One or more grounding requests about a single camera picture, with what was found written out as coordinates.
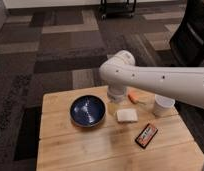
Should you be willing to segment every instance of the dark blue bowl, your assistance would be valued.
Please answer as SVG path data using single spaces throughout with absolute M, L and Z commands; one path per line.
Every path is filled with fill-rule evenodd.
M 72 121 L 81 127 L 92 127 L 99 124 L 105 116 L 103 101 L 92 95 L 82 96 L 76 99 L 71 108 Z

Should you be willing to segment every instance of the orange object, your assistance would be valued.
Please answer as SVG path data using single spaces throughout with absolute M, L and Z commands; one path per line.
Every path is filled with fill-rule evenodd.
M 128 97 L 130 99 L 130 101 L 134 104 L 137 104 L 139 101 L 138 101 L 138 95 L 136 92 L 134 91 L 131 91 L 128 93 Z

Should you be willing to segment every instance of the wooden table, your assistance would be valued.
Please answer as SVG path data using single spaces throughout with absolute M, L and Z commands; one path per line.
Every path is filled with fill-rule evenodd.
M 128 99 L 121 108 L 136 108 L 138 123 L 119 124 L 108 113 L 107 87 L 46 94 L 43 100 L 37 171 L 200 171 L 204 155 L 175 108 L 156 118 L 154 94 L 137 91 L 146 105 Z M 106 105 L 104 122 L 82 129 L 70 121 L 70 106 L 82 95 L 96 95 Z M 159 132 L 144 150 L 135 137 L 153 123 Z

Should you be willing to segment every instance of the floor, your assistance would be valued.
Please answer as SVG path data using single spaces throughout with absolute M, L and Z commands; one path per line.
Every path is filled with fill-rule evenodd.
M 11 11 L 0 31 L 0 170 L 36 169 L 45 93 L 104 85 L 98 67 L 122 49 L 139 66 L 177 65 L 169 40 L 184 10 L 184 1 L 139 3 L 133 18 L 106 20 L 98 6 Z M 179 109 L 204 152 L 204 111 Z

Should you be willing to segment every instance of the white cup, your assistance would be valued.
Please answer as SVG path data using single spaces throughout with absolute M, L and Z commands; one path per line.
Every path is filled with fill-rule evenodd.
M 171 109 L 175 105 L 175 100 L 160 96 L 160 95 L 155 95 L 155 103 L 153 107 L 153 113 L 156 116 L 162 116 L 164 115 L 169 109 Z

